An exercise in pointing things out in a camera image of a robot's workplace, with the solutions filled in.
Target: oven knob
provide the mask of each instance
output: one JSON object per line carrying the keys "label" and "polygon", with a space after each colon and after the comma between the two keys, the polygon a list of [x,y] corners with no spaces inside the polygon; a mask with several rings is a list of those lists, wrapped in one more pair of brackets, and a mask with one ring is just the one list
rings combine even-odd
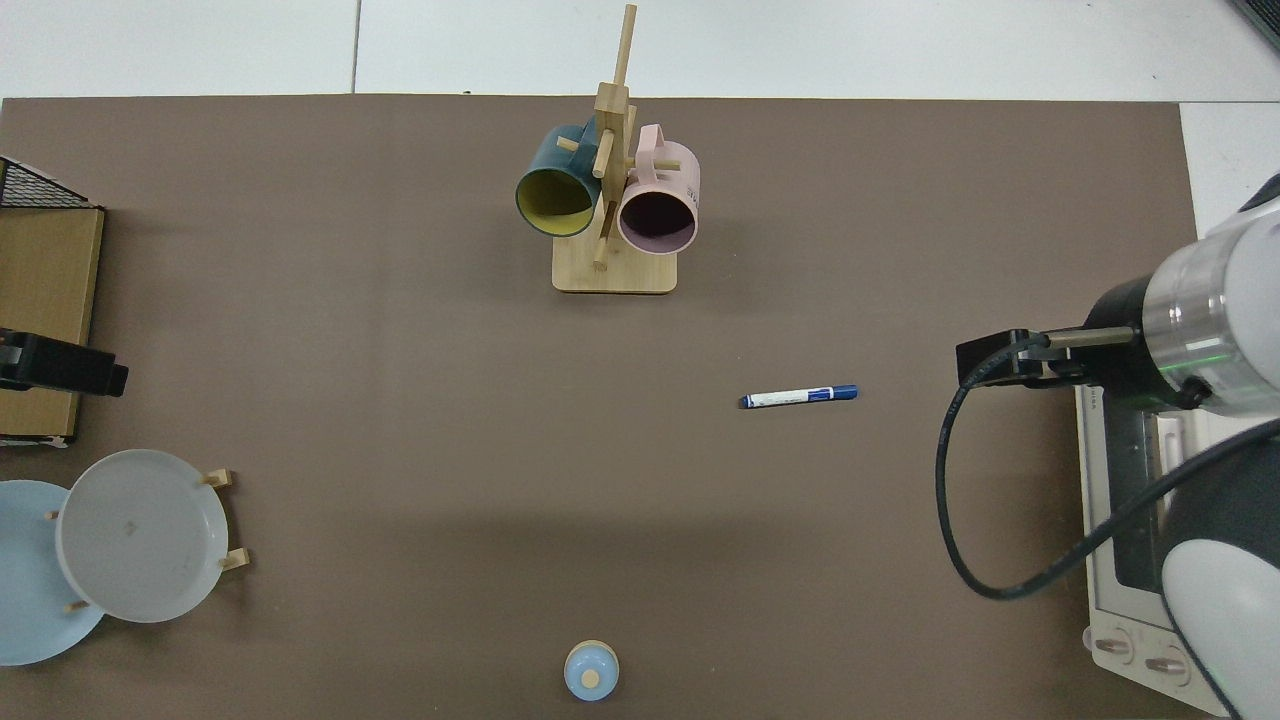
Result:
{"label": "oven knob", "polygon": [[1093,638],[1092,628],[1085,629],[1084,647],[1087,647],[1089,652],[1101,650],[1108,655],[1115,655],[1120,657],[1125,665],[1133,662],[1133,642],[1129,639],[1129,633],[1121,630],[1120,628],[1112,629],[1111,637],[1097,639]]}
{"label": "oven knob", "polygon": [[1185,685],[1192,682],[1192,674],[1188,667],[1187,653],[1181,650],[1169,646],[1165,648],[1164,657],[1153,657],[1146,662],[1148,670],[1155,670],[1162,675],[1169,675],[1171,680],[1175,680],[1179,685]]}

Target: plate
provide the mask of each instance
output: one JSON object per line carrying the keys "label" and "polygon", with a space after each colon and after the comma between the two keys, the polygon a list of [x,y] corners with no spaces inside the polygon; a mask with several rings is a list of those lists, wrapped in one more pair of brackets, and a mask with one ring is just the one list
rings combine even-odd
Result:
{"label": "plate", "polygon": [[0,665],[47,660],[84,639],[102,610],[64,609],[81,598],[67,583],[55,550],[58,510],[67,489],[38,480],[0,482]]}
{"label": "plate", "polygon": [[227,514],[202,478],[156,450],[125,450],[84,470],[58,518],[58,561],[72,588],[132,623],[200,605],[227,557]]}

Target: wooden base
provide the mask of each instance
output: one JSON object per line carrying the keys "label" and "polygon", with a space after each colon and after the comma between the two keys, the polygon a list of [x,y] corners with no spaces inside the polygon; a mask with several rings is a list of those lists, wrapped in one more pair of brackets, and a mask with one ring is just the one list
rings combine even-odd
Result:
{"label": "wooden base", "polygon": [[676,290],[676,256],[640,252],[611,228],[600,250],[605,222],[602,199],[591,224],[572,237],[552,241],[552,284],[561,292],[621,292],[662,295]]}

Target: blue marker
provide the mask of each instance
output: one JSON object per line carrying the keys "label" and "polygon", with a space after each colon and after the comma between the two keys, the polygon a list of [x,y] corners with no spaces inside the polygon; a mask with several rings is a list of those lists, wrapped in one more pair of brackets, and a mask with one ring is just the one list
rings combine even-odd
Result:
{"label": "blue marker", "polygon": [[768,407],[796,402],[822,402],[823,400],[852,400],[858,386],[812,387],[809,389],[783,389],[742,396],[742,407]]}

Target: light blue plate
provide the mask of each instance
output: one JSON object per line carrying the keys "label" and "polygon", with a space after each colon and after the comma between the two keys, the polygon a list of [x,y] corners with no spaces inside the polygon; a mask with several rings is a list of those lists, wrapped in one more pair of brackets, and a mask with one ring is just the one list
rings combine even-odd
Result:
{"label": "light blue plate", "polygon": [[37,480],[0,482],[0,665],[47,660],[84,639],[102,611],[81,600],[58,564],[58,523],[67,489]]}

